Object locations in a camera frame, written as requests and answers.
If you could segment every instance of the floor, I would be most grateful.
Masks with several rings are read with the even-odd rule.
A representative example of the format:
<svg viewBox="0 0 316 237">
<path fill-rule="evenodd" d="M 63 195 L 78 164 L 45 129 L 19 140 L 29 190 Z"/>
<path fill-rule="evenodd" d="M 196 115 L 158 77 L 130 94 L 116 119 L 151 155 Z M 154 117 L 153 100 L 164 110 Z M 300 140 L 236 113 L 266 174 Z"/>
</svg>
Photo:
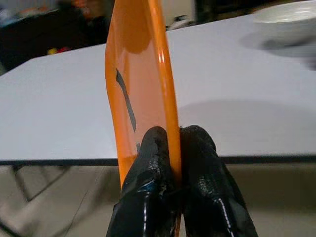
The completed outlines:
<svg viewBox="0 0 316 237">
<path fill-rule="evenodd" d="M 316 236 L 316 165 L 230 165 L 260 237 Z M 0 218 L 25 237 L 104 237 L 119 199 L 117 167 L 23 167 L 26 203 L 9 166 L 0 167 Z M 181 235 L 185 236 L 182 226 Z M 0 232 L 0 237 L 7 237 Z"/>
</svg>

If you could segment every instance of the white table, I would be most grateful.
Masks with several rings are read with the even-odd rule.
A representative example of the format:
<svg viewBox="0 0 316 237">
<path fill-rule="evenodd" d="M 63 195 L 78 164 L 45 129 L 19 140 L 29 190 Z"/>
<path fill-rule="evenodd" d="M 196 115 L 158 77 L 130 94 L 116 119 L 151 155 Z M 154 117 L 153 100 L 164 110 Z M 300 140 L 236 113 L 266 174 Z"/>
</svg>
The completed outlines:
<svg viewBox="0 0 316 237">
<path fill-rule="evenodd" d="M 167 33 L 179 123 L 204 127 L 230 162 L 315 161 L 316 72 L 304 58 L 316 47 L 263 49 L 251 17 Z M 104 52 L 36 58 L 0 77 L 1 164 L 117 163 Z"/>
</svg>

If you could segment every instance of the orange plastic plate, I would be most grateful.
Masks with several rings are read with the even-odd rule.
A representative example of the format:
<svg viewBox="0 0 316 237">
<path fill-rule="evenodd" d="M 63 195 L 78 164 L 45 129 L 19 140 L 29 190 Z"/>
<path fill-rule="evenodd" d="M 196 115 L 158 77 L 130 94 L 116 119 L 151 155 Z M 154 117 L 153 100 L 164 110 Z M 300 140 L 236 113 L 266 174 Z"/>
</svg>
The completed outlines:
<svg viewBox="0 0 316 237">
<path fill-rule="evenodd" d="M 106 45 L 105 75 L 121 185 L 146 131 L 167 132 L 170 164 L 181 180 L 173 78 L 158 0 L 116 0 Z"/>
</svg>

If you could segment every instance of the white bowl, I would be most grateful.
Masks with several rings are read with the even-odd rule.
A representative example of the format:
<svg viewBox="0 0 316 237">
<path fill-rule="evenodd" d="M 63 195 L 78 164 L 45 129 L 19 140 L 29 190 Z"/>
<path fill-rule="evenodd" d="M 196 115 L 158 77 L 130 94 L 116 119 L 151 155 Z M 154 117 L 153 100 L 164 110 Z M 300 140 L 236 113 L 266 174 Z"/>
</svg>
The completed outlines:
<svg viewBox="0 0 316 237">
<path fill-rule="evenodd" d="M 316 0 L 259 10 L 254 21 L 268 40 L 285 45 L 300 43 L 316 34 Z"/>
</svg>

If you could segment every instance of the black mark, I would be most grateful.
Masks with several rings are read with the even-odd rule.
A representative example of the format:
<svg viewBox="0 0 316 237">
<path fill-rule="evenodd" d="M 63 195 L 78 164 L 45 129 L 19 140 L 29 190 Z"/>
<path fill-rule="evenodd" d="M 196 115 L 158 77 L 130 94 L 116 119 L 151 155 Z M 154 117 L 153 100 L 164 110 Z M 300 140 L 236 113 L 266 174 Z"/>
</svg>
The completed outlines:
<svg viewBox="0 0 316 237">
<path fill-rule="evenodd" d="M 124 97 L 125 97 L 125 101 L 126 101 L 126 106 L 127 106 L 127 111 L 128 111 L 128 114 L 129 114 L 129 118 L 130 118 L 130 121 L 132 123 L 133 130 L 135 132 L 136 131 L 135 115 L 134 115 L 133 108 L 132 108 L 132 105 L 130 103 L 130 100 L 129 100 L 129 97 L 128 97 L 128 94 L 127 94 L 127 90 L 126 90 L 126 86 L 125 86 L 123 77 L 121 76 L 121 74 L 119 73 L 118 70 L 117 70 L 117 82 L 120 85 L 120 87 L 122 88 L 122 91 L 123 91 L 123 94 L 124 94 Z"/>
<path fill-rule="evenodd" d="M 136 149 L 137 149 L 137 153 L 139 153 L 139 151 L 140 151 L 140 143 L 139 142 L 136 144 Z"/>
</svg>

